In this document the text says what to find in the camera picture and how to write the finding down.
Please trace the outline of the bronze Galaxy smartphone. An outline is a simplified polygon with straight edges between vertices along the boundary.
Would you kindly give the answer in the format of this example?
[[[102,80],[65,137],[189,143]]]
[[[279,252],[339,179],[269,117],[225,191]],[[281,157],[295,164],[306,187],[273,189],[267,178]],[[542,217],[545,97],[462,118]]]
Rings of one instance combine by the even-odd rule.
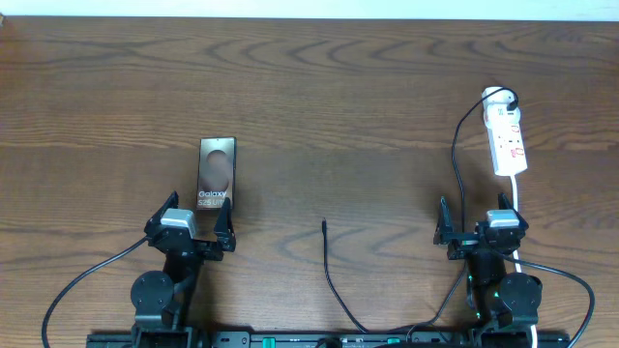
[[[234,207],[237,139],[209,137],[200,140],[197,210],[219,209],[225,199]]]

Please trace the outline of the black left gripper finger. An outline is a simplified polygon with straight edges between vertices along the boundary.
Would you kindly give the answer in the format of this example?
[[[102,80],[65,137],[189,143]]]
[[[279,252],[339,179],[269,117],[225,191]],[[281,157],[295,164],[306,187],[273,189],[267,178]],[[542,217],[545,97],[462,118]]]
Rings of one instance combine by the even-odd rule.
[[[234,252],[236,249],[236,236],[231,218],[232,203],[230,198],[225,198],[214,226],[217,243],[226,252]]]
[[[173,191],[162,206],[149,218],[147,221],[148,227],[153,227],[160,225],[162,222],[162,217],[168,209],[177,209],[179,203],[179,196],[176,191]]]

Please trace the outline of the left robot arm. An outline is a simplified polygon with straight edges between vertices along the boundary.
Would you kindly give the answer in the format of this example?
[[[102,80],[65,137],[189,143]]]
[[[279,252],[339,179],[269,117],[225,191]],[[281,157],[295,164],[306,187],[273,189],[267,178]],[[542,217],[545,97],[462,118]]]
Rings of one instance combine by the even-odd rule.
[[[231,200],[225,198],[214,226],[216,239],[195,238],[193,211],[178,207],[172,192],[144,227],[146,242],[165,256],[163,269],[139,276],[133,283],[135,308],[133,347],[209,347],[210,337],[187,323],[191,300],[202,265],[221,261],[236,248]]]

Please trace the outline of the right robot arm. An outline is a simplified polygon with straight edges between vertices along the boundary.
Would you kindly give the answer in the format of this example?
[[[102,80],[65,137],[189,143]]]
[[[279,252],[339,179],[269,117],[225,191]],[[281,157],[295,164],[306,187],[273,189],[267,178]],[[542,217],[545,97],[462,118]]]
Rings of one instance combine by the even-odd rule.
[[[448,204],[439,201],[433,237],[447,248],[447,258],[466,262],[468,302],[478,313],[479,323],[469,332],[476,347],[536,347],[538,308],[542,283],[532,275],[507,271],[525,237],[528,223],[507,196],[498,196],[499,208],[486,212],[472,232],[457,232]]]

